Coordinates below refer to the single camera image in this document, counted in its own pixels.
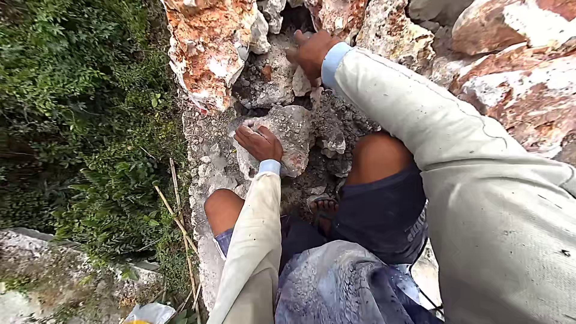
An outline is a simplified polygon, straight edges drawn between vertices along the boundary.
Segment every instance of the sleeve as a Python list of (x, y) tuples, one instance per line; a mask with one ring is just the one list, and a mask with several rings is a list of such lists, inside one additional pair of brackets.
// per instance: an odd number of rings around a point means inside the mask
[(422, 170), (447, 319), (576, 318), (575, 169), (526, 153), (494, 119), (366, 49), (331, 66), (323, 80), (332, 76), (328, 85), (402, 140)]
[(208, 323), (273, 323), (281, 252), (280, 176), (262, 171), (234, 226)]

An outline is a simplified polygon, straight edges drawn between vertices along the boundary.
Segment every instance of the right hand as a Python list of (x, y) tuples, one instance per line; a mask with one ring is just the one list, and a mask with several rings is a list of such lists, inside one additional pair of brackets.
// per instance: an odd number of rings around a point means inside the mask
[(264, 126), (258, 127), (258, 131), (261, 135), (250, 129), (250, 127), (242, 125), (236, 130), (234, 139), (258, 160), (258, 162), (264, 160), (276, 160), (280, 162), (284, 154), (280, 140)]
[(304, 70), (304, 74), (310, 82), (314, 82), (321, 76), (322, 62), (328, 54), (330, 48), (341, 41), (330, 36), (325, 30), (319, 31), (310, 38), (304, 36), (302, 31), (297, 30), (294, 33), (298, 50), (288, 50), (288, 60), (292, 63), (298, 63)]

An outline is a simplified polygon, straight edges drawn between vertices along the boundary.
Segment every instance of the person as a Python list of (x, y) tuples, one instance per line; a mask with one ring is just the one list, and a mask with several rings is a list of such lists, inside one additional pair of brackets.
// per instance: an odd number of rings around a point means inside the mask
[(403, 268), (427, 235), (447, 322), (576, 322), (576, 169), (405, 67), (326, 31), (295, 38), (306, 75), (385, 131), (357, 143), (340, 201), (311, 204), (322, 236), (280, 217), (279, 141), (238, 128), (260, 170), (246, 200), (205, 203), (226, 255), (209, 323), (435, 323)]

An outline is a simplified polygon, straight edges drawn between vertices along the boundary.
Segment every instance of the green vegetation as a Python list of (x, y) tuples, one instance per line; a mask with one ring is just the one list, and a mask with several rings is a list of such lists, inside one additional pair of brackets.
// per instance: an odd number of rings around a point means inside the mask
[(186, 161), (161, 5), (0, 10), (0, 227), (55, 233), (98, 260), (151, 257), (179, 233), (153, 183), (173, 196), (169, 158)]

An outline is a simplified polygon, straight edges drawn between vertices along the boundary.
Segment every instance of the dark blue shorts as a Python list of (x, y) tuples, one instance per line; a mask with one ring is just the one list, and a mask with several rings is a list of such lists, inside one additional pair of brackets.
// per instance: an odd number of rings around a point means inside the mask
[[(426, 196), (420, 170), (405, 170), (372, 183), (345, 185), (329, 237), (299, 217), (282, 217), (281, 267), (294, 254), (330, 240), (358, 243), (389, 264), (411, 264), (427, 239)], [(225, 256), (233, 228), (214, 239)]]

